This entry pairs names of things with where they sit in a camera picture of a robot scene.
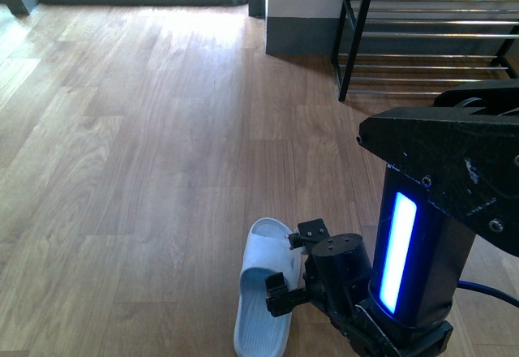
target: black metal frame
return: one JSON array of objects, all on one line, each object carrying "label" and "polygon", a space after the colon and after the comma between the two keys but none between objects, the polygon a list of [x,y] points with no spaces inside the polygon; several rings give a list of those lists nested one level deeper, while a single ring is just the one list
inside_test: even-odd
[{"label": "black metal frame", "polygon": [[[364,24],[366,23],[370,3],[371,0],[361,0],[357,18],[355,18],[355,13],[351,6],[351,0],[342,0],[341,15],[339,17],[339,24],[337,26],[337,33],[332,52],[332,64],[335,65],[337,79],[340,86],[339,88],[341,89],[339,92],[339,101],[344,101],[346,99],[346,93],[348,92],[348,85],[350,84],[351,74],[354,70],[355,59],[357,58],[358,47],[360,46],[362,31],[364,30]],[[354,36],[348,54],[345,73],[342,75],[339,65],[339,51],[341,48],[342,34],[344,32],[346,18],[350,22],[350,27],[354,30]]]},{"label": "black metal frame", "polygon": [[[353,7],[351,6],[352,0],[343,0],[341,5],[341,14],[339,17],[337,32],[335,36],[335,41],[332,49],[331,62],[334,65],[337,73],[337,81],[339,85],[339,101],[345,101],[346,94],[348,93],[348,89],[350,86],[350,81],[352,79],[352,74],[354,71],[354,65],[358,56],[358,48],[361,43],[362,34],[364,30],[364,26],[367,19],[367,14],[370,8],[371,0],[360,0],[358,14],[355,17]],[[353,30],[353,36],[350,43],[350,48],[347,50],[347,61],[345,65],[344,72],[342,71],[342,66],[339,63],[339,57],[342,55],[341,51],[341,42],[343,38],[343,33],[346,27],[346,21],[348,21],[348,29],[349,31]],[[512,31],[508,34],[509,36],[516,36],[519,33],[519,25],[516,25],[512,28]],[[505,39],[499,50],[497,51],[495,57],[491,60],[491,66],[493,67],[502,67],[506,70],[506,73],[510,78],[516,79],[517,72],[513,69],[512,65],[505,58],[505,54],[508,52],[514,39]]]}]

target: blue led light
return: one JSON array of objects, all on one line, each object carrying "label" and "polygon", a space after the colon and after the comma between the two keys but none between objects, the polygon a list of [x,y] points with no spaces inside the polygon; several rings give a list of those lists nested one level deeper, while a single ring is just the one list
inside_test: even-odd
[{"label": "blue led light", "polygon": [[386,308],[395,313],[398,293],[404,273],[405,259],[413,232],[416,204],[408,197],[397,192],[395,207],[392,211],[391,232],[384,262],[380,300]]}]

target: slide sandal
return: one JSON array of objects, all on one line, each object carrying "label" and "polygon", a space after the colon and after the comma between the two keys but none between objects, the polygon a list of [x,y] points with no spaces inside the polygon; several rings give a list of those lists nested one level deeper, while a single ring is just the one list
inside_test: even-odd
[{"label": "slide sandal", "polygon": [[238,357],[281,357],[292,314],[274,318],[267,310],[265,279],[283,272],[289,290],[298,287],[301,250],[290,250],[292,231],[276,219],[264,217],[252,225],[243,253],[240,299],[234,327]]}]

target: metal shoe rack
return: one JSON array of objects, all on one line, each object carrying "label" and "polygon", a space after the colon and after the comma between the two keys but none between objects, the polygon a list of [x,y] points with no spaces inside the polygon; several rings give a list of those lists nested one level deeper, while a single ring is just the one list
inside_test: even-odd
[{"label": "metal shoe rack", "polygon": [[[339,101],[347,93],[437,95],[465,82],[517,78],[504,56],[519,38],[518,7],[519,0],[343,0],[332,52]],[[341,53],[345,31],[350,42]],[[373,38],[394,51],[359,53],[361,39],[377,48]],[[466,40],[491,41],[495,54],[403,53],[406,42],[441,52],[448,41]]]}]

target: bolt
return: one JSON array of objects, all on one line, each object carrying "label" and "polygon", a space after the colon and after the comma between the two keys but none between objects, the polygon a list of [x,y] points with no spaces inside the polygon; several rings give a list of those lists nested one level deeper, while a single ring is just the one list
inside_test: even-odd
[{"label": "bolt", "polygon": [[493,219],[488,223],[488,228],[490,228],[494,233],[502,233],[504,230],[503,224],[496,219]]},{"label": "bolt", "polygon": [[432,185],[432,178],[431,178],[431,176],[423,176],[423,178],[422,178],[422,185],[425,188],[430,188],[431,185]]}]

